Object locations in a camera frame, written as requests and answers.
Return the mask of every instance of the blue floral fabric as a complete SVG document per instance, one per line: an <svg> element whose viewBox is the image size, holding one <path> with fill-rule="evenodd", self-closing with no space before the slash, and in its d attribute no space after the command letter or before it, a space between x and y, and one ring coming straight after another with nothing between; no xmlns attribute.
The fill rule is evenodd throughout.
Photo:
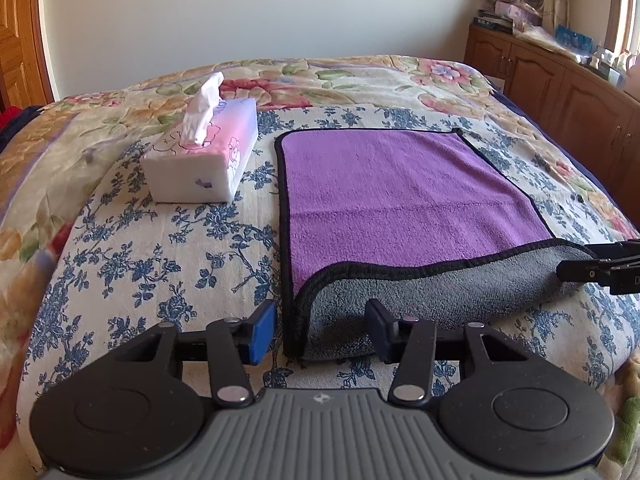
<svg viewBox="0 0 640 480"><path fill-rule="evenodd" d="M30 441L28 414L37 396L156 323L202 330L225 316L248 316L265 298L279 304L274 139L298 128L349 127L463 128L466 140L531 197L555 235L580 243L614 240L592 206L536 151L539 139L507 133L491 119L372 105L260 112L258 143L229 204L154 203L140 156L155 137L140 140L122 153L82 209L46 291L18 399L22 441ZM638 301L589 284L494 326L598 386L640 341ZM256 391L376 386L386 394L395 367L369 356L320 364L291 360L282 354L281 330L261 365L247 368ZM458 377L457 363L437 362L434 395ZM184 380L209 394L204 365L185 366Z"/></svg>

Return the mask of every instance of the wooden door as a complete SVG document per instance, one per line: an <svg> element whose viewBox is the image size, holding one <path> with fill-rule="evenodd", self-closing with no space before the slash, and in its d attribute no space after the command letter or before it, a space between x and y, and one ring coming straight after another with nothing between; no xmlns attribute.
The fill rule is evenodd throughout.
<svg viewBox="0 0 640 480"><path fill-rule="evenodd" d="M466 40L465 64L482 74L504 78L511 43L484 32L479 27L469 27Z"/></svg>
<svg viewBox="0 0 640 480"><path fill-rule="evenodd" d="M612 174L611 195L622 212L640 227L640 110L635 111L620 140Z"/></svg>
<svg viewBox="0 0 640 480"><path fill-rule="evenodd" d="M564 66L512 45L504 94L547 130L564 77Z"/></svg>
<svg viewBox="0 0 640 480"><path fill-rule="evenodd" d="M606 81L567 70L551 118L550 134L607 189L634 107Z"/></svg>
<svg viewBox="0 0 640 480"><path fill-rule="evenodd" d="M53 101L42 51L38 0L0 0L0 68L6 87L4 108Z"/></svg>

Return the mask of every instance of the window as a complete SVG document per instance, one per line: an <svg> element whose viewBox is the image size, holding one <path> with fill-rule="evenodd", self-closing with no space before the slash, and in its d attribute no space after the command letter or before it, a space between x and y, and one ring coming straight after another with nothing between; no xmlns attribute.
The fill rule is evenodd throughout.
<svg viewBox="0 0 640 480"><path fill-rule="evenodd" d="M640 50L640 0L611 0L604 46L616 54Z"/></svg>

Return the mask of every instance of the bed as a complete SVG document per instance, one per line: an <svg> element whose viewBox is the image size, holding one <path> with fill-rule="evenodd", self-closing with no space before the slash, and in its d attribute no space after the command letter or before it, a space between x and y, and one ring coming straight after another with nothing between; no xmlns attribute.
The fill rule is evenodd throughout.
<svg viewBox="0 0 640 480"><path fill-rule="evenodd" d="M258 105L258 143L236 200L157 205L140 156L214 71L225 75L223 98L253 97ZM468 66L367 56L227 62L47 106L0 155L0 449L17 431L39 468L28 428L37 396L156 322L201 330L220 317L246 316L265 298L279 303L274 140L290 130L462 128L555 236L578 243L638 237L599 184L504 102ZM603 388L640 342L639 301L587 284L494 326ZM184 373L201 394L204 370L192 365ZM281 332L263 363L248 370L255 390L383 392L393 372L370 356L289 359ZM434 394L457 377L455 363L439 362Z"/></svg>

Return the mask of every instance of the tissue pack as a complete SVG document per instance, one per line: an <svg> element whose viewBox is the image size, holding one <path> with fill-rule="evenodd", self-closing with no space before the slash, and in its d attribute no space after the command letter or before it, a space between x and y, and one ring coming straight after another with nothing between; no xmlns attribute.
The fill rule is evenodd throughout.
<svg viewBox="0 0 640 480"><path fill-rule="evenodd" d="M231 202L258 138L255 100L220 101L201 144L180 137L178 121L140 162L156 202Z"/></svg>

